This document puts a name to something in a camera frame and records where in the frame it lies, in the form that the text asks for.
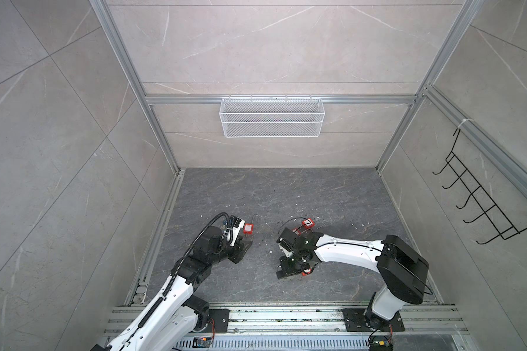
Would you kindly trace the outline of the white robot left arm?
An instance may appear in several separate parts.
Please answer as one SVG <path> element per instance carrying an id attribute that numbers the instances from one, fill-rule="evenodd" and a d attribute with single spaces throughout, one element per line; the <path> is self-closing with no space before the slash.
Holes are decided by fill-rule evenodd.
<path id="1" fill-rule="evenodd" d="M 107 346 L 93 350 L 171 350 L 192 331 L 211 324 L 209 303 L 194 296 L 210 275 L 212 266 L 223 260 L 240 262 L 252 245 L 243 239 L 253 225 L 238 218 L 223 228 L 209 226 L 178 260 L 165 284 L 147 307 Z"/>

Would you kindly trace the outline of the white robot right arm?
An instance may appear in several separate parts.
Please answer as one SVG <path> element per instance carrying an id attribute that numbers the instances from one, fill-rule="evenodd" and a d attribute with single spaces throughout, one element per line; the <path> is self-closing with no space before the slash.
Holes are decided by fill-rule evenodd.
<path id="1" fill-rule="evenodd" d="M 285 229 L 277 243 L 285 254 L 280 259 L 279 279 L 310 274 L 319 263 L 345 263 L 379 273 L 384 285 L 373 294 L 364 311 L 369 328 L 388 326 L 402 307 L 420 305 L 424 295 L 433 292 L 427 286 L 429 263 L 396 235 L 387 235 L 383 240 L 355 241 Z"/>

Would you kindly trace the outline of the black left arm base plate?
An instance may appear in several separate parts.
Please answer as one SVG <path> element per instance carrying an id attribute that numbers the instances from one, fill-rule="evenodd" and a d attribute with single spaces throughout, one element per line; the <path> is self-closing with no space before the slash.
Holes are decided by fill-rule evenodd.
<path id="1" fill-rule="evenodd" d="M 231 310 L 210 309 L 209 317 L 204 332 L 227 333 Z"/>

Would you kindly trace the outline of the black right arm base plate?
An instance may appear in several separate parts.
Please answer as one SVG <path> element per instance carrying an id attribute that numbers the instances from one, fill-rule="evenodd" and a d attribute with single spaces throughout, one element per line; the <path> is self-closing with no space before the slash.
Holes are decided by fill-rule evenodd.
<path id="1" fill-rule="evenodd" d="M 379 329 L 383 332 L 402 332 L 405 330 L 401 314 L 396 312 L 391 320 L 385 320 L 367 309 L 342 309 L 347 332 L 366 332 Z"/>

